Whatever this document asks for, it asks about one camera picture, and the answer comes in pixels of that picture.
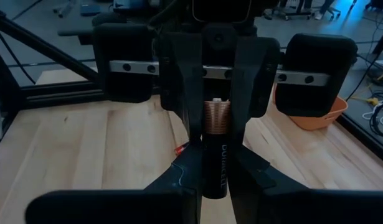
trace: black foam pad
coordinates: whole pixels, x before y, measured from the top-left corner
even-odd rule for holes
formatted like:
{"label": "black foam pad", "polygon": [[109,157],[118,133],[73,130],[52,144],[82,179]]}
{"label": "black foam pad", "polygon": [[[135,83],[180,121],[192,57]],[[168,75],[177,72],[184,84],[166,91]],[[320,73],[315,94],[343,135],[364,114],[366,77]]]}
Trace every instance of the black foam pad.
{"label": "black foam pad", "polygon": [[357,46],[350,38],[296,34],[286,49],[283,69],[327,73],[330,79],[326,86],[278,84],[275,99],[278,110],[290,116],[326,115],[356,56]]}
{"label": "black foam pad", "polygon": [[93,49],[104,94],[113,101],[139,103],[151,97],[151,75],[110,71],[111,60],[152,61],[146,25],[104,23],[93,30]]}
{"label": "black foam pad", "polygon": [[127,17],[123,14],[115,12],[100,13],[92,20],[93,26],[98,26],[104,23],[127,23]]}

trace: wire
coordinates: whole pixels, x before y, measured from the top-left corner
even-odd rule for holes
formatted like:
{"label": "wire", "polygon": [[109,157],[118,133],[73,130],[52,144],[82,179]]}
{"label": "wire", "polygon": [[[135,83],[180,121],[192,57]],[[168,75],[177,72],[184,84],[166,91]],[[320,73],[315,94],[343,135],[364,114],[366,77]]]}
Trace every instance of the wire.
{"label": "wire", "polygon": [[187,7],[187,0],[173,0],[164,10],[153,16],[149,21],[150,27],[156,27],[164,24],[171,18],[182,13],[182,10]]}
{"label": "wire", "polygon": [[379,129],[379,123],[378,123],[378,120],[377,120],[377,117],[378,117],[378,114],[380,111],[383,110],[383,103],[381,103],[380,105],[376,106],[373,110],[373,114],[370,118],[370,128],[371,130],[378,134],[379,136],[382,136],[383,137],[383,132]]}
{"label": "wire", "polygon": [[25,71],[25,68],[21,65],[18,58],[16,57],[14,52],[11,50],[10,46],[8,45],[8,43],[6,42],[6,40],[4,39],[1,33],[0,33],[0,40],[2,41],[4,46],[7,48],[10,55],[13,57],[14,61],[16,61],[18,67],[22,70],[22,72],[24,72],[25,76],[29,79],[29,81],[31,81],[33,84],[36,84],[35,80],[27,73],[27,71]]}
{"label": "wire", "polygon": [[[382,29],[379,28],[379,26],[382,24],[383,17],[382,17],[381,21],[378,22],[378,21],[377,21],[377,20],[378,20],[378,15],[379,15],[379,12],[377,12],[377,14],[376,14],[376,29],[375,29],[375,31],[372,33],[371,45],[370,45],[370,49],[369,49],[368,52],[371,51],[372,45],[373,45],[373,43],[374,43],[374,37],[375,37],[376,32],[377,32],[378,30],[382,30]],[[370,65],[367,64],[368,56],[369,56],[369,53],[367,54],[366,59],[365,59],[365,61],[366,61],[366,65],[367,65],[367,69],[366,69],[366,71],[364,72],[364,75],[361,77],[361,80],[359,81],[359,83],[357,84],[357,86],[355,87],[355,89],[353,89],[353,91],[351,92],[351,94],[345,99],[346,101],[348,101],[348,100],[349,100],[350,98],[352,98],[353,96],[356,96],[356,95],[358,95],[358,94],[360,94],[360,93],[363,93],[363,92],[369,90],[370,87],[372,86],[372,83],[371,83],[370,85],[366,86],[365,89],[363,89],[362,91],[360,91],[358,94],[354,94],[354,93],[357,91],[357,89],[360,87],[361,83],[362,83],[362,82],[364,81],[364,79],[366,78],[366,76],[367,76],[367,74],[369,73],[371,67],[375,64],[375,62],[376,62],[376,60],[379,58],[380,54],[376,55],[376,57],[372,60],[372,62],[370,63]]]}

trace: wooden surface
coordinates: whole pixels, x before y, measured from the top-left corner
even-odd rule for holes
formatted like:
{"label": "wooden surface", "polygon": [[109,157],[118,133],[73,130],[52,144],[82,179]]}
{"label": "wooden surface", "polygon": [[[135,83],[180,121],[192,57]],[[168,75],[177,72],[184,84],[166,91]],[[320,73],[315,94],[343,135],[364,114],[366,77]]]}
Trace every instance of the wooden surface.
{"label": "wooden surface", "polygon": [[[27,204],[51,190],[143,189],[186,141],[158,96],[21,111],[0,143],[0,224],[24,223]],[[383,162],[338,124],[303,131],[270,104],[248,122],[244,143],[309,187],[383,190]],[[201,223],[235,223],[229,195],[204,198]]]}

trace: black plastic part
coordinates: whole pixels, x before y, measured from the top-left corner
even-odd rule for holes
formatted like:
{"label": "black plastic part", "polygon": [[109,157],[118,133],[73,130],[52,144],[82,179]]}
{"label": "black plastic part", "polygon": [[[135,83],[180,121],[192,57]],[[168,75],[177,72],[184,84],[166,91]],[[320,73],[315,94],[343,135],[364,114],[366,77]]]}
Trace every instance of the black plastic part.
{"label": "black plastic part", "polygon": [[190,195],[182,190],[68,190],[45,194],[29,204],[27,224],[190,223]]}
{"label": "black plastic part", "polygon": [[165,192],[181,189],[187,192],[189,198],[183,204],[187,208],[182,211],[183,223],[199,223],[202,205],[202,143],[190,142],[182,153],[172,162],[172,165],[145,191]]}
{"label": "black plastic part", "polygon": [[279,59],[275,39],[239,38],[231,81],[230,150],[242,145],[248,120],[265,114]]}
{"label": "black plastic part", "polygon": [[208,24],[201,30],[202,63],[232,67],[234,64],[237,32],[228,24]]}
{"label": "black plastic part", "polygon": [[383,223],[383,192],[309,189],[246,147],[228,173],[238,224]]}
{"label": "black plastic part", "polygon": [[140,103],[151,97],[153,77],[110,71],[110,60],[152,61],[152,36],[142,24],[105,23],[93,30],[100,86],[109,100]]}
{"label": "black plastic part", "polygon": [[20,87],[9,67],[0,56],[0,109],[9,113],[17,113],[25,101]]}
{"label": "black plastic part", "polygon": [[356,59],[353,40],[337,35],[296,34],[288,44],[283,69],[330,75],[326,86],[278,84],[277,109],[289,116],[326,115]]}
{"label": "black plastic part", "polygon": [[160,46],[161,105],[181,118],[190,142],[198,142],[204,103],[201,35],[164,34]]}

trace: chair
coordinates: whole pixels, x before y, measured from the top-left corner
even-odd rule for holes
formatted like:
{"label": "chair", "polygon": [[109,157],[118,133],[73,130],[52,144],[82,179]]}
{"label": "chair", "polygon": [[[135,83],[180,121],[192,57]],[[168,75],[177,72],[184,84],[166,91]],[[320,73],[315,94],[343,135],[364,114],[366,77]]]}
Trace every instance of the chair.
{"label": "chair", "polygon": [[[317,9],[317,10],[314,11],[311,15],[314,16],[314,14],[316,12],[318,12],[321,9],[321,7],[322,6],[312,7],[312,9]],[[328,9],[326,10],[326,12],[329,12],[331,14],[330,20],[333,20],[334,18],[339,18],[341,16],[341,11],[339,9],[332,7],[332,6],[329,6]]]}

